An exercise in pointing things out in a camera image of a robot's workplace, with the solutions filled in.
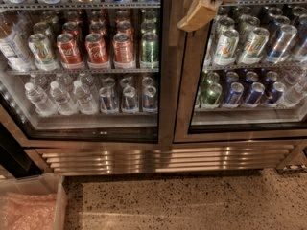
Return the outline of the water bottle right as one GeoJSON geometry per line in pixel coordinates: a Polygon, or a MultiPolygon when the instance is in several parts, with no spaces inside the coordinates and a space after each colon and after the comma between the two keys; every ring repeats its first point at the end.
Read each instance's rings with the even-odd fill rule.
{"type": "Polygon", "coordinates": [[[74,81],[74,95],[82,114],[93,115],[98,113],[97,103],[89,87],[80,80],[74,81]]]}

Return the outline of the water bottle middle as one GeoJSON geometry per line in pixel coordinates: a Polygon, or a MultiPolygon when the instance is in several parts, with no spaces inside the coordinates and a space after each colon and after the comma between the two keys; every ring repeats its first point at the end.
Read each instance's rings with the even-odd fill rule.
{"type": "Polygon", "coordinates": [[[61,115],[68,116],[78,112],[77,104],[63,85],[57,81],[52,81],[50,83],[50,93],[61,115]]]}

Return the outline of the water bottle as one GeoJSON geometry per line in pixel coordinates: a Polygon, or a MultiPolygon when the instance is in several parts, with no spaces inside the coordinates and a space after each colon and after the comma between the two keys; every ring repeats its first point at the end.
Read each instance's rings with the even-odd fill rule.
{"type": "Polygon", "coordinates": [[[50,83],[50,93],[61,115],[68,116],[78,112],[77,104],[63,85],[57,81],[52,81],[50,83]]]}
{"type": "Polygon", "coordinates": [[[27,82],[24,87],[26,97],[35,106],[35,111],[40,116],[48,117],[57,113],[56,105],[40,86],[27,82]]]}
{"type": "Polygon", "coordinates": [[[82,114],[93,115],[98,113],[97,103],[89,87],[80,80],[74,81],[74,95],[82,114]]]}

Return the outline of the energy drink can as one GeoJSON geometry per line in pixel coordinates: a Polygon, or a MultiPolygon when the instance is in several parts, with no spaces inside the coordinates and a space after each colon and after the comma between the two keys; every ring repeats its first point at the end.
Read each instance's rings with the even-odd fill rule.
{"type": "Polygon", "coordinates": [[[118,112],[116,95],[111,87],[102,87],[99,91],[100,109],[105,114],[118,112]]]}
{"type": "Polygon", "coordinates": [[[123,89],[122,110],[125,113],[136,113],[138,111],[136,90],[132,86],[127,86],[123,89]]]}
{"type": "Polygon", "coordinates": [[[156,88],[154,86],[146,86],[143,94],[143,110],[145,112],[156,112],[156,88]]]}

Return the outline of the white green soda can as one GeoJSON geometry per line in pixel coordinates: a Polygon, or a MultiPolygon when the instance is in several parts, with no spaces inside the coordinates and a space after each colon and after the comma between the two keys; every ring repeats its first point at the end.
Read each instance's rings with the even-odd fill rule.
{"type": "Polygon", "coordinates": [[[56,53],[45,34],[32,34],[28,39],[28,44],[35,56],[35,65],[39,70],[59,69],[56,53]]]}

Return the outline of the steel fridge vent grille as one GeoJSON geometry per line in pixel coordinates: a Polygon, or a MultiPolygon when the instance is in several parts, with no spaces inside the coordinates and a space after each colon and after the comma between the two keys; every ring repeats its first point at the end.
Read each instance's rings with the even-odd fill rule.
{"type": "Polygon", "coordinates": [[[176,144],[168,149],[27,149],[45,173],[64,176],[284,170],[306,148],[304,139],[176,144]]]}

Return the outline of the energy drink can left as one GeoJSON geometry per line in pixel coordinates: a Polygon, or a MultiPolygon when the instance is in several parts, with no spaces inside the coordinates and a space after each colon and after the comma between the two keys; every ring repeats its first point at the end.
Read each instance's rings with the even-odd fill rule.
{"type": "Polygon", "coordinates": [[[102,87],[99,91],[100,109],[105,114],[118,112],[116,95],[111,87],[102,87]]]}

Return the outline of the energy drink can middle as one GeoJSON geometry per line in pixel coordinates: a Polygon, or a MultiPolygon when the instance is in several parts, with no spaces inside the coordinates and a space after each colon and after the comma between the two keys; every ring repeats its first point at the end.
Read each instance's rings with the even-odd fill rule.
{"type": "Polygon", "coordinates": [[[125,113],[136,113],[138,111],[136,90],[132,86],[127,86],[123,89],[122,110],[125,113]]]}

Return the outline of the water bottle left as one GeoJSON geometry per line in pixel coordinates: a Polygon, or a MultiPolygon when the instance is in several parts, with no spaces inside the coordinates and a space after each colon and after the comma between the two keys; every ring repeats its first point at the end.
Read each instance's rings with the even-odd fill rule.
{"type": "Polygon", "coordinates": [[[26,97],[35,106],[35,111],[40,116],[48,117],[57,113],[56,105],[40,86],[27,82],[24,87],[26,97]]]}

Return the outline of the large labelled drink bottle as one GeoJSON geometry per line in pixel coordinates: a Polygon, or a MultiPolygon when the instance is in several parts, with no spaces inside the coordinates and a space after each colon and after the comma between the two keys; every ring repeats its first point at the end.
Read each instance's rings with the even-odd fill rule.
{"type": "Polygon", "coordinates": [[[14,71],[28,72],[35,69],[28,42],[3,13],[0,14],[0,52],[14,71]]]}

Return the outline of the clear plastic storage bin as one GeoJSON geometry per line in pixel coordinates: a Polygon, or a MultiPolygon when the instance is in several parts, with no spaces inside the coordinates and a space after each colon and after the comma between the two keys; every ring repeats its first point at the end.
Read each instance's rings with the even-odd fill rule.
{"type": "Polygon", "coordinates": [[[67,195],[63,188],[63,176],[56,173],[5,180],[0,183],[0,197],[6,193],[21,195],[49,195],[57,196],[54,214],[53,230],[64,230],[67,195]]]}

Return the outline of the silver blue tall can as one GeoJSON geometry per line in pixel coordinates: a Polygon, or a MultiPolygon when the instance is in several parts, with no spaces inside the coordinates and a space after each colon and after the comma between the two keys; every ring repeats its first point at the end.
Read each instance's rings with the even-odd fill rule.
{"type": "Polygon", "coordinates": [[[293,25],[283,25],[278,30],[276,37],[270,44],[265,57],[265,62],[279,63],[286,60],[288,49],[291,46],[297,33],[297,28],[293,25]]]}

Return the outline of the white soda can right fridge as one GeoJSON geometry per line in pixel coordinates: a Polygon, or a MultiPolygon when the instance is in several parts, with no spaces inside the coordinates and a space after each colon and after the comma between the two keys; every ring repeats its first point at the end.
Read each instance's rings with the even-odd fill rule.
{"type": "Polygon", "coordinates": [[[239,43],[239,33],[235,29],[223,31],[218,40],[213,61],[218,65],[227,65],[234,59],[239,43]]]}

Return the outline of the red cola can left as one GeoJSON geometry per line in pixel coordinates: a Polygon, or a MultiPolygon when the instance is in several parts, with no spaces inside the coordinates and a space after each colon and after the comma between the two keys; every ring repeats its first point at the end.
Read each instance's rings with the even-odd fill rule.
{"type": "Polygon", "coordinates": [[[83,58],[79,46],[71,34],[60,34],[57,37],[57,46],[61,56],[61,64],[68,70],[80,70],[84,68],[83,58]]]}

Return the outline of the glass fridge door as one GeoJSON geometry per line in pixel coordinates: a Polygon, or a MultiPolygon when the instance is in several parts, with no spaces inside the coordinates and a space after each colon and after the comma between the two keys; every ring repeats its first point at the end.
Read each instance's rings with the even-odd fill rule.
{"type": "Polygon", "coordinates": [[[1,122],[24,147],[32,148],[167,148],[173,138],[174,87],[176,85],[176,21],[182,12],[182,0],[1,0],[0,11],[14,24],[28,42],[33,34],[46,35],[56,53],[59,69],[39,70],[29,44],[34,70],[11,69],[1,53],[1,122]],[[140,66],[141,39],[144,33],[156,33],[159,63],[153,69],[140,66]],[[60,34],[74,36],[83,58],[84,68],[68,70],[61,64],[57,46],[60,34]],[[93,69],[88,65],[85,38],[91,33],[103,36],[109,55],[109,69],[93,69]],[[127,34],[134,51],[135,67],[114,66],[113,37],[127,34]],[[24,85],[40,86],[54,104],[50,83],[57,81],[70,93],[78,112],[57,113],[43,117],[28,100],[24,85]],[[86,84],[98,106],[98,113],[82,114],[74,95],[74,81],[86,84]],[[111,87],[116,95],[118,112],[105,114],[100,109],[99,91],[111,87]],[[136,90],[138,111],[122,110],[123,89],[136,90]],[[146,86],[156,88],[156,112],[143,110],[146,86]]]}
{"type": "Polygon", "coordinates": [[[200,29],[186,32],[184,61],[180,82],[175,139],[177,142],[220,142],[240,140],[296,139],[307,131],[306,96],[299,104],[286,107],[283,96],[276,107],[264,105],[266,91],[276,81],[285,84],[285,92],[306,77],[306,0],[220,1],[214,19],[200,29]],[[293,25],[297,33],[286,60],[265,62],[267,50],[283,25],[293,25]],[[258,63],[238,64],[248,34],[256,27],[269,31],[269,41],[258,63]],[[213,61],[220,35],[235,29],[239,43],[227,65],[213,61]],[[223,105],[233,82],[244,86],[237,107],[223,105]],[[248,87],[261,82],[265,92],[256,107],[244,106],[248,87]],[[201,92],[207,84],[222,88],[220,104],[214,109],[201,107],[201,92]]]}

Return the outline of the red cola can middle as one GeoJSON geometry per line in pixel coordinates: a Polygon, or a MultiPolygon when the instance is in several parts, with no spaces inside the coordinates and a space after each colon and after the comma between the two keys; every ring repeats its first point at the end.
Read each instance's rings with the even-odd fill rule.
{"type": "Polygon", "coordinates": [[[85,48],[88,53],[88,65],[93,69],[109,69],[109,55],[106,43],[101,34],[91,33],[85,38],[85,48]]]}

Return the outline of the energy drink can right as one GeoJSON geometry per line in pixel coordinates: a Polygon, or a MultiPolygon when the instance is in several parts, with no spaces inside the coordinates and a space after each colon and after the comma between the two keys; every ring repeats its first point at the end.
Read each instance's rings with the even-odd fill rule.
{"type": "Polygon", "coordinates": [[[146,86],[143,94],[143,110],[145,112],[156,112],[156,88],[154,86],[146,86]]]}

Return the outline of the blue can lower left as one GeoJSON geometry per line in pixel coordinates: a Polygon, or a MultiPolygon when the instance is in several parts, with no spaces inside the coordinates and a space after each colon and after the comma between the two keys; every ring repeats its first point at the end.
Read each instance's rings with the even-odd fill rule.
{"type": "Polygon", "coordinates": [[[237,107],[244,93],[244,86],[235,81],[230,84],[223,100],[223,105],[226,107],[237,107]]]}

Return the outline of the water bottle right fridge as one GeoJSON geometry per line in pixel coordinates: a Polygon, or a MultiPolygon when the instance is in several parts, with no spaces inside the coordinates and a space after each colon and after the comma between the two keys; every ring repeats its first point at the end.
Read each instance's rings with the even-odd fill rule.
{"type": "Polygon", "coordinates": [[[286,107],[296,106],[306,95],[307,77],[304,77],[285,92],[285,94],[283,95],[282,104],[286,107]]]}

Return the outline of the red cola can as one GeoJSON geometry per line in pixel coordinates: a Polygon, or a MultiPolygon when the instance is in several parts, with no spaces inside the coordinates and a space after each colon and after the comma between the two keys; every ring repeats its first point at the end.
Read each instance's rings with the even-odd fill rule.
{"type": "Polygon", "coordinates": [[[88,53],[88,65],[93,69],[109,69],[109,55],[106,43],[101,34],[91,33],[85,38],[85,48],[88,53]]]}
{"type": "Polygon", "coordinates": [[[71,34],[60,34],[57,37],[57,46],[61,56],[61,64],[68,70],[80,70],[84,68],[83,58],[79,46],[71,34]]]}

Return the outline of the green can lower shelf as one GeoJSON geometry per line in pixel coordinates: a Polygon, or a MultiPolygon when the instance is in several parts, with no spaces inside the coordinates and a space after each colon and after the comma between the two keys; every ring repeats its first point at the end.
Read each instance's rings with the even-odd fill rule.
{"type": "Polygon", "coordinates": [[[220,104],[223,88],[218,83],[207,84],[201,92],[201,107],[214,109],[220,104]]]}

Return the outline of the pink bubble wrap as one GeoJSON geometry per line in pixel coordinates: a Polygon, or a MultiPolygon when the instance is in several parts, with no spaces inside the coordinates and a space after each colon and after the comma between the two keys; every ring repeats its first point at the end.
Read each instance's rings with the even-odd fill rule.
{"type": "Polygon", "coordinates": [[[1,199],[0,230],[53,230],[57,196],[6,193],[1,199]]]}

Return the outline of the blue can lower right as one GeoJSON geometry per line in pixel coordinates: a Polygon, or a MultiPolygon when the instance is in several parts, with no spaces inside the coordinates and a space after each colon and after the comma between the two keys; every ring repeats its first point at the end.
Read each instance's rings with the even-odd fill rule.
{"type": "Polygon", "coordinates": [[[271,84],[266,91],[264,105],[269,107],[276,107],[279,104],[280,98],[284,95],[286,86],[281,81],[276,81],[271,84]]]}

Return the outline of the blue can lower middle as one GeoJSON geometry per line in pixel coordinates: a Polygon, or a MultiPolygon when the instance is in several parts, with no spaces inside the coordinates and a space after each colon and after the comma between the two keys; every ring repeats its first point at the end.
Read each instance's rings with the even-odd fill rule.
{"type": "Polygon", "coordinates": [[[248,87],[244,100],[244,106],[256,107],[265,92],[265,86],[261,82],[254,82],[248,87]]]}

